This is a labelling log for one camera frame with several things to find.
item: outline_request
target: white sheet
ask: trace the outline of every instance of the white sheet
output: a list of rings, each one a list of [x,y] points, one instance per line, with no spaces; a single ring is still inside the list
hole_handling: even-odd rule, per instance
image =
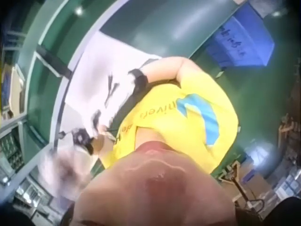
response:
[[[65,102],[82,117],[91,105],[101,105],[108,95],[108,75],[113,80],[141,67],[148,59],[160,58],[146,54],[123,42],[97,32],[88,43],[74,72]]]

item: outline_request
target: glove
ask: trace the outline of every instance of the glove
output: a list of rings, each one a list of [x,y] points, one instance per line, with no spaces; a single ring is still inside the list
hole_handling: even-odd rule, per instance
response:
[[[144,90],[148,84],[147,77],[139,69],[131,70],[127,76],[121,76],[114,82],[113,76],[110,75],[108,81],[109,92],[105,102],[93,111],[89,123],[86,123],[86,130],[90,137],[98,135],[100,126],[105,132],[129,97]]]

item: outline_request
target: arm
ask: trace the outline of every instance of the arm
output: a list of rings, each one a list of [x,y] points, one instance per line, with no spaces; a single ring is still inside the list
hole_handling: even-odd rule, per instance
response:
[[[143,66],[141,71],[149,83],[173,79],[181,83],[183,76],[202,72],[202,69],[187,58],[172,56],[149,63]]]

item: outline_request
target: yellow t-shirt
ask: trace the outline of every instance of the yellow t-shirt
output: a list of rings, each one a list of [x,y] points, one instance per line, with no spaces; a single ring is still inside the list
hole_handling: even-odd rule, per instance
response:
[[[155,86],[125,117],[105,168],[135,149],[137,127],[159,132],[173,149],[211,173],[233,144],[238,118],[227,95],[206,73],[184,76],[181,88]]]

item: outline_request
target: black wristband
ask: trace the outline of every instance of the black wristband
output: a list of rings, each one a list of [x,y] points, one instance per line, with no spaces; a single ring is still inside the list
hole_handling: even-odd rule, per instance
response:
[[[145,74],[140,69],[133,69],[129,71],[135,77],[135,88],[133,94],[140,93],[142,90],[145,90],[148,80]]]

